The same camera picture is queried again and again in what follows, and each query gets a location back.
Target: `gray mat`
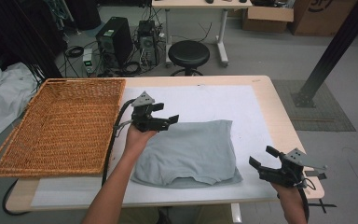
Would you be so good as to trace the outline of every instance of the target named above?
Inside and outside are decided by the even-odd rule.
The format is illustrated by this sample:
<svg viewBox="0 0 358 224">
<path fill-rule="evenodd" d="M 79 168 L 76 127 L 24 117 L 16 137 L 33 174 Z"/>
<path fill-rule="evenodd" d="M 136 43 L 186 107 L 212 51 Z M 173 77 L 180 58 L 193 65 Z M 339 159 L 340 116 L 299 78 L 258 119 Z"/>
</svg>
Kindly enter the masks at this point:
<svg viewBox="0 0 358 224">
<path fill-rule="evenodd" d="M 356 132 L 325 84 L 313 98 L 316 107 L 300 108 L 293 103 L 291 93 L 297 93 L 305 81 L 273 80 L 272 83 L 297 131 Z"/>
</svg>

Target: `desk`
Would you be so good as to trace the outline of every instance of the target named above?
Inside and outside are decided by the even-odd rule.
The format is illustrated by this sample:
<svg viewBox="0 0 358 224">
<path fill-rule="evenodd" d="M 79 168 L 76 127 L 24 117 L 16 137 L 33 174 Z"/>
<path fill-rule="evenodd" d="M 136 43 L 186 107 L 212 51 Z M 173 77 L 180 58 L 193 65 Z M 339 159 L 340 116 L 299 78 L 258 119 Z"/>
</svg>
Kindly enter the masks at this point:
<svg viewBox="0 0 358 224">
<path fill-rule="evenodd" d="M 225 45 L 223 43 L 223 37 L 225 35 L 227 10 L 229 8 L 246 8 L 251 7 L 252 3 L 248 0 L 246 3 L 240 3 L 239 0 L 233 0 L 227 2 L 224 0 L 214 0 L 212 4 L 208 4 L 205 0 L 153 0 L 152 6 L 155 8 L 164 8 L 166 17 L 166 64 L 171 64 L 171 60 L 168 57 L 168 50 L 172 45 L 172 37 L 170 36 L 170 9 L 171 8 L 222 8 L 222 20 L 220 25 L 219 35 L 216 37 L 217 47 L 219 49 L 220 59 L 223 66 L 228 66 L 228 57 L 226 54 Z"/>
<path fill-rule="evenodd" d="M 272 85 L 272 82 L 265 76 L 224 76 L 224 77 L 131 77 L 127 78 L 127 87 L 175 87 L 194 85 L 248 85 L 252 86 L 260 110 L 268 127 L 269 135 L 274 146 L 282 152 L 289 152 L 295 147 L 304 151 L 296 131 L 288 118 L 282 102 Z M 316 177 L 310 177 L 316 190 L 306 189 L 307 197 L 322 198 L 324 190 Z M 8 201 L 7 208 L 11 211 L 46 210 L 47 208 L 31 207 L 35 190 L 38 186 L 38 179 L 20 179 L 13 189 Z M 260 180 L 260 185 L 267 185 L 267 182 Z M 242 199 L 230 202 L 208 202 L 208 203 L 243 203 L 254 201 L 274 201 L 275 195 L 259 199 Z M 160 204 L 123 204 L 123 206 L 160 206 L 178 205 L 180 203 Z M 87 206 L 72 207 L 49 207 L 50 210 L 68 208 L 87 208 Z"/>
</svg>

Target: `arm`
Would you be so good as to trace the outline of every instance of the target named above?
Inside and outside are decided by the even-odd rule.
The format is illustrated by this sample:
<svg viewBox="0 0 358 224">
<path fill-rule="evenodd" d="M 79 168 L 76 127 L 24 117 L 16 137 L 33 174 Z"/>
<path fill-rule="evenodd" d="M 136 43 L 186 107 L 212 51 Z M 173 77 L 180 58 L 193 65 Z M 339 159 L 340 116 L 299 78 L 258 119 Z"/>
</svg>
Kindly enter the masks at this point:
<svg viewBox="0 0 358 224">
<path fill-rule="evenodd" d="M 130 126 L 123 155 L 89 206 L 84 224 L 118 222 L 132 168 L 154 134 L 156 132 L 141 133 L 133 125 Z"/>
<path fill-rule="evenodd" d="M 301 196 L 296 188 L 271 183 L 280 196 L 284 217 L 289 224 L 306 224 L 305 213 Z"/>
</svg>

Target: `white paper sheet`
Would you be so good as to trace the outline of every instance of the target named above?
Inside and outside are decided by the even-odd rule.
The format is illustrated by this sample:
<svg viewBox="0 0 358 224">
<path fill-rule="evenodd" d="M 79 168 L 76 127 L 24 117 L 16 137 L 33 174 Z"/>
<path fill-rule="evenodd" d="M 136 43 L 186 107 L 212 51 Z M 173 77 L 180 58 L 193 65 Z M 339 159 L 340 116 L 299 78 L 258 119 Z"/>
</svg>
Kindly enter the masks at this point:
<svg viewBox="0 0 358 224">
<path fill-rule="evenodd" d="M 258 178 L 257 170 L 248 162 L 249 157 L 252 156 L 264 166 L 280 166 L 279 160 L 266 152 L 266 146 L 272 146 L 272 141 L 251 86 L 127 88 L 122 103 L 138 97 L 143 91 L 153 97 L 156 103 L 165 104 L 162 111 L 153 113 L 155 118 L 167 118 L 179 114 L 179 122 L 233 120 L 231 139 L 237 167 L 243 181 L 235 185 L 203 189 L 160 189 L 130 181 L 124 197 L 124 205 L 229 203 L 276 197 L 275 190 L 269 183 Z M 131 112 L 132 108 L 129 107 L 121 121 L 130 119 Z M 115 141 L 113 149 L 115 158 L 111 162 L 109 173 L 122 154 L 126 133 L 127 128 Z M 32 206 L 88 205 L 98 192 L 100 184 L 101 178 L 94 178 L 92 181 L 85 177 L 42 179 Z M 83 185 L 92 185 L 92 187 L 81 188 L 80 186 Z"/>
</svg>

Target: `table leg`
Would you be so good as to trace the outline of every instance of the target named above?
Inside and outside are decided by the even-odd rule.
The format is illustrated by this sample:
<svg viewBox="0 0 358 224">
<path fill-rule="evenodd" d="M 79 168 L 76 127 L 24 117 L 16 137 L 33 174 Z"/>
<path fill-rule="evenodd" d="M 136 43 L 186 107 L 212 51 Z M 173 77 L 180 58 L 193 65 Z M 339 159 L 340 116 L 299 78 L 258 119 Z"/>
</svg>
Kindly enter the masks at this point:
<svg viewBox="0 0 358 224">
<path fill-rule="evenodd" d="M 172 45 L 172 37 L 170 35 L 170 10 L 165 9 L 165 66 L 169 67 L 172 65 L 170 58 L 168 57 L 168 51 Z"/>
<path fill-rule="evenodd" d="M 219 49 L 220 59 L 223 64 L 223 66 L 228 66 L 228 57 L 226 54 L 225 45 L 223 43 L 223 37 L 225 35 L 225 29 L 226 29 L 226 21 L 227 21 L 227 9 L 223 9 L 222 14 L 222 24 L 220 25 L 220 32 L 219 35 L 216 37 L 217 39 L 217 47 Z"/>
</svg>

